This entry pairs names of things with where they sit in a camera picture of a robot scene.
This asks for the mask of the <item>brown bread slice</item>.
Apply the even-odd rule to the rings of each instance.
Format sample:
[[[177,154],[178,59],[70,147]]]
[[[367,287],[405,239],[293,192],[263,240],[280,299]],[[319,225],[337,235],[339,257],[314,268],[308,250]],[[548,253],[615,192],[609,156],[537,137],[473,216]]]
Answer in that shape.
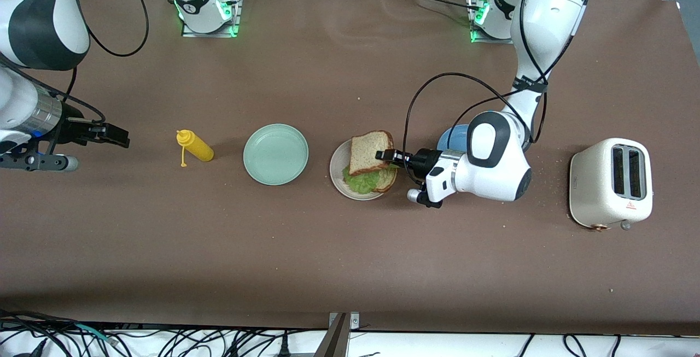
[[[377,176],[377,181],[375,183],[375,187],[372,188],[372,192],[388,192],[396,180],[396,175],[398,174],[399,169],[400,168],[396,165],[389,165],[387,168],[374,172],[374,174]]]
[[[388,162],[378,160],[377,152],[394,148],[393,136],[385,130],[369,131],[351,138],[351,155],[348,174],[358,176],[388,168]]]

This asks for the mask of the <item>green lettuce leaf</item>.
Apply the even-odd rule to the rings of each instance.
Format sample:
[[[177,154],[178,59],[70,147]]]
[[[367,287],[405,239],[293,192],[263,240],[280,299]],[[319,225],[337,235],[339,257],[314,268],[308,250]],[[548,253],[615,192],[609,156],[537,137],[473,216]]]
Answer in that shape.
[[[370,194],[376,192],[382,171],[362,173],[358,176],[350,175],[349,167],[345,167],[342,171],[343,182],[348,185],[348,188],[358,194]]]

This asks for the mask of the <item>yellow squeeze bottle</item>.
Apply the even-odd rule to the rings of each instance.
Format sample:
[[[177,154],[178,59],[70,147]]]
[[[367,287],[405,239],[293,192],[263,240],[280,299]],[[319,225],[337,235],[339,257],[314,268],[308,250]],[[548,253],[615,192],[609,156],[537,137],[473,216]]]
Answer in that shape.
[[[186,167],[185,154],[194,155],[200,162],[210,162],[214,156],[213,149],[191,130],[178,130],[177,142],[182,148],[180,166]]]

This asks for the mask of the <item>blue plate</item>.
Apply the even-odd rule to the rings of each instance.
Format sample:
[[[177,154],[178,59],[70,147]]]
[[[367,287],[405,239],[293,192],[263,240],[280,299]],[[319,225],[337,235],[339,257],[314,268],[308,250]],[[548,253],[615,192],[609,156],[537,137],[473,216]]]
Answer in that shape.
[[[455,128],[448,128],[439,138],[437,142],[437,150],[455,150],[458,152],[467,152],[468,149],[468,139],[467,139],[468,125],[460,124],[455,126]]]

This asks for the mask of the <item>beige plate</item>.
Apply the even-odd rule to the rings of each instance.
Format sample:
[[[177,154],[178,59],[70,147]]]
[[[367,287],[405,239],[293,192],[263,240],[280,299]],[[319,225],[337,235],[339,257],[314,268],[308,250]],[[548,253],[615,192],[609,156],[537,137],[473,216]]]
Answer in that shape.
[[[396,181],[396,169],[394,168],[392,184],[388,184],[385,189],[381,189],[378,192],[370,191],[365,194],[360,194],[352,190],[352,188],[345,182],[345,174],[343,170],[348,167],[350,163],[350,158],[352,154],[352,141],[349,139],[342,143],[333,153],[330,165],[329,165],[329,178],[332,184],[335,186],[336,190],[346,198],[351,200],[356,200],[360,202],[366,202],[369,200],[374,200],[375,198],[381,197],[383,194],[388,192],[393,187]]]

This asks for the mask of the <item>green plate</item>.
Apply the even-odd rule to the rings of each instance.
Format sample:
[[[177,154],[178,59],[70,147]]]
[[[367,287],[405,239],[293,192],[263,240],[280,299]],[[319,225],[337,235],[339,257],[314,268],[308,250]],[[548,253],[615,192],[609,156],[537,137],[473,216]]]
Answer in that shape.
[[[296,128],[270,124],[255,131],[243,148],[243,165],[253,180],[270,186],[295,180],[306,168],[308,143]]]

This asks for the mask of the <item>white toaster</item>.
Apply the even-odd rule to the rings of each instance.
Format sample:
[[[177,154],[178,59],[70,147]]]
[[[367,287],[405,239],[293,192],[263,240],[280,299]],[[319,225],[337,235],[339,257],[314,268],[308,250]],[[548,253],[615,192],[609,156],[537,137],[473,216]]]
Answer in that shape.
[[[573,155],[568,207],[583,227],[629,230],[650,217],[654,190],[647,148],[625,138],[608,138]]]

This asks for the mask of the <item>grey metal bar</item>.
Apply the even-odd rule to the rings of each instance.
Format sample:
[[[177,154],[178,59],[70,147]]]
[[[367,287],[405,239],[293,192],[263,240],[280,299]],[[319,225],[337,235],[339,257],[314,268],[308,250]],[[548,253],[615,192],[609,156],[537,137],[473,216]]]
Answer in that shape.
[[[347,357],[352,324],[350,313],[337,313],[313,357]]]

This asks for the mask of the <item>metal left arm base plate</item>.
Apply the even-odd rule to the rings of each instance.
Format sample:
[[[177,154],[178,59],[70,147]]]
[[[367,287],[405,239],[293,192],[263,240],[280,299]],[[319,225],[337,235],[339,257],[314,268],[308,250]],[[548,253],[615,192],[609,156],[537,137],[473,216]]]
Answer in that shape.
[[[516,8],[522,0],[466,0],[473,43],[511,44]]]

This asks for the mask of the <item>silver table bracket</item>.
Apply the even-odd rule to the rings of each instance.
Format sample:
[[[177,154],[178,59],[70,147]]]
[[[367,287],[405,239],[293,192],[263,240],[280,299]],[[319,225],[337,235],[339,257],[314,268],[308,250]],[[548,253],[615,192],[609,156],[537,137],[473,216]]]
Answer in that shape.
[[[329,314],[329,325],[328,325],[329,328],[331,328],[335,318],[339,314],[341,314],[341,313],[340,312],[331,312]],[[358,330],[360,328],[360,314],[359,314],[359,312],[347,312],[347,315],[348,315],[350,329],[351,330]]]

